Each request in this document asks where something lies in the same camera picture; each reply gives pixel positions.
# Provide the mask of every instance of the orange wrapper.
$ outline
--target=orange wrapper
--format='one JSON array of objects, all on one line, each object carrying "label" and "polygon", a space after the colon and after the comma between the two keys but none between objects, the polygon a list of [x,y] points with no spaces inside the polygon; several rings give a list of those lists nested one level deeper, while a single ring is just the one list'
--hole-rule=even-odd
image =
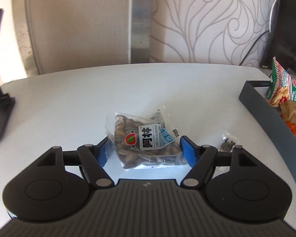
[{"label": "orange wrapper", "polygon": [[292,124],[289,121],[286,121],[285,124],[288,126],[288,128],[292,131],[293,135],[296,136],[296,124]]}]

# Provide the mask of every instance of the white table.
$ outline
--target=white table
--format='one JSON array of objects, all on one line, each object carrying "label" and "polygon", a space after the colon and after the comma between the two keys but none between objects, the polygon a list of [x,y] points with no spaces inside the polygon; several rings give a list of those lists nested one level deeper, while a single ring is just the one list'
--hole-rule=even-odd
[{"label": "white table", "polygon": [[[108,112],[149,117],[166,106],[179,131],[196,144],[219,146],[228,131],[288,183],[293,201],[286,222],[296,229],[296,183],[260,125],[238,100],[246,80],[268,80],[255,68],[213,64],[142,64],[78,69],[2,86],[16,105],[0,142],[0,228],[9,220],[5,185],[51,146],[75,150],[106,136]],[[134,179],[176,178],[190,170],[130,170]]]}]

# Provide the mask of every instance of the green snack bag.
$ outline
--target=green snack bag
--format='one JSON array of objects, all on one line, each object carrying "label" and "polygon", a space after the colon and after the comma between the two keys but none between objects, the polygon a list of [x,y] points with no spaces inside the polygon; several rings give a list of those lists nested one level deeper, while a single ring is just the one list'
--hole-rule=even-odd
[{"label": "green snack bag", "polygon": [[291,77],[274,57],[272,82],[266,101],[270,106],[278,107],[287,100],[296,102],[296,77]]}]

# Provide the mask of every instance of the snack package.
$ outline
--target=snack package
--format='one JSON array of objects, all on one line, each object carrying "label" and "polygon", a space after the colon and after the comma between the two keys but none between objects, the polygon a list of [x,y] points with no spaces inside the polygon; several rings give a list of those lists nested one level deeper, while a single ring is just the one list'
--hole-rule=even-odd
[{"label": "snack package", "polygon": [[287,100],[296,102],[296,78],[291,77],[274,57],[272,82],[266,101],[270,106],[278,107]]},{"label": "snack package", "polygon": [[283,120],[296,124],[296,102],[286,101],[280,103],[280,108],[283,114]]},{"label": "snack package", "polygon": [[218,151],[231,152],[233,147],[237,144],[239,144],[237,137],[228,132],[225,132],[223,134],[223,143]]},{"label": "snack package", "polygon": [[166,128],[160,111],[151,119],[116,113],[114,132],[108,127],[107,131],[124,169],[186,164],[179,146],[179,132]]},{"label": "snack package", "polygon": [[286,121],[285,124],[288,126],[288,128],[292,131],[293,135],[296,136],[296,124],[292,124],[289,121]]}]

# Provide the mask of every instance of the swirl pattern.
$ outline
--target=swirl pattern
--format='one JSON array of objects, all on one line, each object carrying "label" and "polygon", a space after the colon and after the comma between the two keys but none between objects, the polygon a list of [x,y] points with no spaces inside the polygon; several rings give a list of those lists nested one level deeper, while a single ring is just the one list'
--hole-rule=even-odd
[{"label": "swirl pattern", "polygon": [[[153,0],[151,62],[238,65],[269,27],[274,0]],[[258,67],[269,34],[244,61]]]}]

